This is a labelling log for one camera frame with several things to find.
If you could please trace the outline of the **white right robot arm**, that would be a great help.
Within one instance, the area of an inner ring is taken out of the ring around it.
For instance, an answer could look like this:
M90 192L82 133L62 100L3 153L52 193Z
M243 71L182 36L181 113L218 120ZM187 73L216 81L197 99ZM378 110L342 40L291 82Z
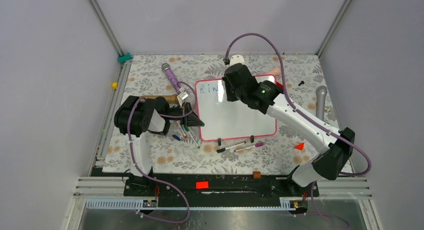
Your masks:
M322 178L335 180L352 154L355 133L331 127L286 97L282 88L264 80L258 82L242 63L230 65L224 72L226 97L241 101L249 108L268 115L296 131L318 152L318 155L297 166L288 176L287 189L299 196L309 184Z

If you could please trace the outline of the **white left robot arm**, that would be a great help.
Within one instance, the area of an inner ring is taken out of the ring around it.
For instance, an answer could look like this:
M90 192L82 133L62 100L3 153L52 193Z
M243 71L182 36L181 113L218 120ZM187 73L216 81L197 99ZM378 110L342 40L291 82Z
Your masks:
M129 171L140 177L136 189L142 195L150 195L155 190L155 182L145 175L151 175L153 165L149 157L147 134L165 136L171 123L180 127L203 127L205 124L194 112L191 103L171 106L170 96L149 96L147 98L128 96L114 115L114 126L128 137L130 154Z

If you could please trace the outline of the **pink framed whiteboard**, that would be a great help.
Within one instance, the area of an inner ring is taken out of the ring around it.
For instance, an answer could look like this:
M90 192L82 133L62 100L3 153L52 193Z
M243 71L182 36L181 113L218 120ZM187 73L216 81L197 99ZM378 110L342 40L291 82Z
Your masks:
M199 80L195 84L197 115L204 123L199 128L203 141L273 136L277 120L250 109L241 101L229 102L221 79Z

